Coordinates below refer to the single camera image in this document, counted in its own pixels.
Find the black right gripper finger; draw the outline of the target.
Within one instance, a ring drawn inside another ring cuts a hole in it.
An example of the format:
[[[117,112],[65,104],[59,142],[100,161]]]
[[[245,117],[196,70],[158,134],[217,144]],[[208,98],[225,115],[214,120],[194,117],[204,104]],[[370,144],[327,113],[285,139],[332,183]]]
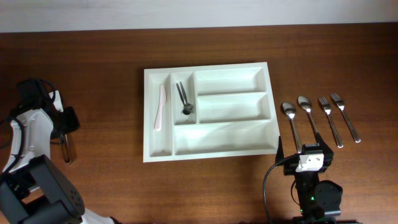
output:
[[[329,156],[334,155],[334,152],[327,145],[327,143],[323,140],[320,133],[315,134],[315,139],[317,140],[317,143],[320,145],[320,148],[321,148],[322,152],[324,153],[324,155],[329,155]]]
[[[278,164],[282,159],[284,159],[284,150],[283,150],[282,138],[281,136],[279,136],[277,152],[275,154],[275,163]]]

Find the long steel tongs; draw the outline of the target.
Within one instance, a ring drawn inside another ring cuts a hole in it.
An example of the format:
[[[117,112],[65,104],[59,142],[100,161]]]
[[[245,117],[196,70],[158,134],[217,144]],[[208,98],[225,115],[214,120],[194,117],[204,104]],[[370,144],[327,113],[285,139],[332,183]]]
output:
[[[59,136],[60,146],[63,154],[63,160],[67,164],[73,163],[72,150],[66,134],[61,134]]]

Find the steel spoon tray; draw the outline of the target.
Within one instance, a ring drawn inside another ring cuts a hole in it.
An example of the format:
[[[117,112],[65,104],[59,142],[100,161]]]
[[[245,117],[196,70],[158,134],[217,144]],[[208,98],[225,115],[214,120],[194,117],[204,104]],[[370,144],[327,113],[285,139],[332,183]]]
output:
[[[301,153],[302,152],[302,143],[301,143],[301,139],[300,136],[298,134],[295,122],[294,122],[294,118],[296,115],[296,108],[293,104],[289,103],[289,102],[283,102],[282,103],[282,110],[283,112],[287,115],[287,117],[289,118],[291,127],[292,127],[292,131],[294,134],[294,139],[295,139],[295,144],[296,144],[296,148],[297,148],[297,152]]]

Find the pale pink plastic knife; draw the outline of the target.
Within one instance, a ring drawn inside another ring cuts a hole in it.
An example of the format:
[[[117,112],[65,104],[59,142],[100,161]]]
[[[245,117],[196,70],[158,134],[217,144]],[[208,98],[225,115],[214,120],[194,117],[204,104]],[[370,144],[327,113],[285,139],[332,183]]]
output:
[[[164,105],[167,102],[167,94],[164,85],[160,85],[160,92],[159,92],[159,104],[157,110],[157,116],[155,118],[154,128],[156,131],[160,131],[162,129],[162,110]]]

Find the small dark metal tongs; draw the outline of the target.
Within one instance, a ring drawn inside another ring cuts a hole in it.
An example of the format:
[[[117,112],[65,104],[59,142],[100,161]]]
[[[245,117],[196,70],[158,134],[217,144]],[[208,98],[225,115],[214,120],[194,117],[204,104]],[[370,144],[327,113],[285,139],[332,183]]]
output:
[[[177,83],[176,86],[177,86],[177,90],[178,90],[180,99],[181,99],[182,104],[183,104],[183,111],[182,112],[183,112],[184,115],[190,115],[193,112],[193,105],[188,102],[187,94],[186,94],[185,89],[184,89],[184,87],[182,85],[182,82]]]

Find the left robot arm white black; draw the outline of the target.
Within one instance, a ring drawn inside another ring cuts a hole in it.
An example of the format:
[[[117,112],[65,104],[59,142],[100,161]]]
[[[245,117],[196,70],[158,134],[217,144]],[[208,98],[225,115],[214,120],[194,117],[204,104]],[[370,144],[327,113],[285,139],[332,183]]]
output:
[[[115,224],[85,207],[76,187],[50,160],[50,145],[78,130],[72,107],[63,107],[50,82],[31,78],[17,84],[21,101],[6,118],[12,129],[11,153],[1,173],[1,212],[15,224]]]

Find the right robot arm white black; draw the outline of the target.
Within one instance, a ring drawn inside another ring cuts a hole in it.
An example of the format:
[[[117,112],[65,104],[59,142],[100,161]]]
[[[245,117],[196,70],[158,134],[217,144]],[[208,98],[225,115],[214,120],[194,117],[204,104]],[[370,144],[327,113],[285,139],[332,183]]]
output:
[[[284,156],[282,140],[279,140],[275,162],[284,168],[284,175],[295,178],[295,188],[301,216],[293,217],[293,223],[335,223],[341,215],[343,188],[330,181],[319,179],[333,161],[334,152],[319,134],[315,144],[305,144],[302,152]]]

